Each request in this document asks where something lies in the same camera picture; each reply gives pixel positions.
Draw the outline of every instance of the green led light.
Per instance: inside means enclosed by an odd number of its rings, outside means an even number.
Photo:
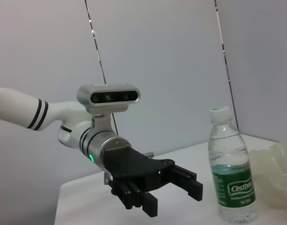
[[[91,159],[91,162],[95,162],[94,158],[92,157],[92,155],[89,155],[89,158]]]

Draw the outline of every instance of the water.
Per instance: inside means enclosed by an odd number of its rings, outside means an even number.
[[[257,212],[248,152],[231,120],[214,124],[208,147],[220,217],[233,224],[252,222]]]

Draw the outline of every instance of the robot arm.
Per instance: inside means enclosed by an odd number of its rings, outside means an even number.
[[[158,200],[149,191],[168,183],[202,200],[203,185],[197,175],[171,159],[155,160],[131,147],[111,127],[111,113],[124,112],[140,99],[129,84],[83,85],[78,102],[48,104],[15,90],[0,88],[0,119],[25,128],[43,130],[61,120],[58,140],[79,149],[105,172],[111,187],[126,209],[141,207],[150,217],[157,216]]]

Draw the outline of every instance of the water bottle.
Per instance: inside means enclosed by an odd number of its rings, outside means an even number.
[[[213,123],[208,150],[219,215],[233,224],[245,224],[256,219],[248,152],[243,138],[232,125],[229,107],[210,110]]]

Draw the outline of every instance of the metal cylindrical joint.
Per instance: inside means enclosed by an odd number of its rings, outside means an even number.
[[[94,162],[98,167],[103,169],[103,153],[109,150],[115,150],[131,146],[130,143],[111,131],[103,131],[94,136],[87,136],[84,141],[83,153]]]

